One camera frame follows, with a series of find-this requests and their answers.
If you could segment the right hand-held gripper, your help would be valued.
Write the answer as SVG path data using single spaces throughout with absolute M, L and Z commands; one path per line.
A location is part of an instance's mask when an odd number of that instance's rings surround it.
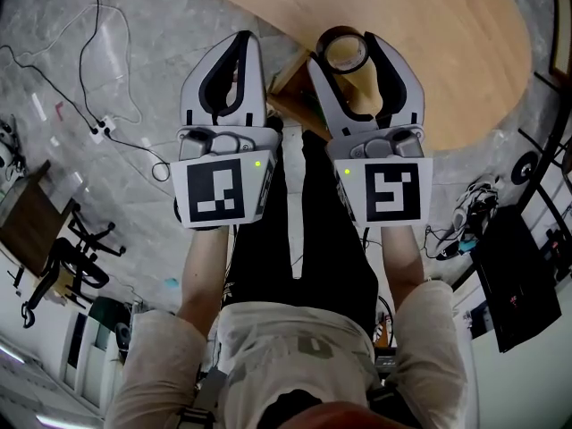
M 375 118 L 349 108 L 334 76 L 317 55 L 307 60 L 333 137 L 326 151 L 337 192 L 356 226 L 419 225 L 428 218 L 433 179 L 433 160 L 424 156 L 424 133 L 418 126 L 424 121 L 424 90 L 395 48 L 371 32 L 364 38 L 383 101 Z

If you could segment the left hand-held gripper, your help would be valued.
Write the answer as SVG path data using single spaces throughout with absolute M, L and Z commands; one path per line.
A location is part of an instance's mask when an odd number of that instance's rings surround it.
M 197 125 L 179 129 L 179 160 L 170 164 L 181 225 L 208 230 L 261 219 L 282 135 L 265 127 L 265 81 L 252 32 L 227 37 L 194 67 L 181 89 L 181 121 Z

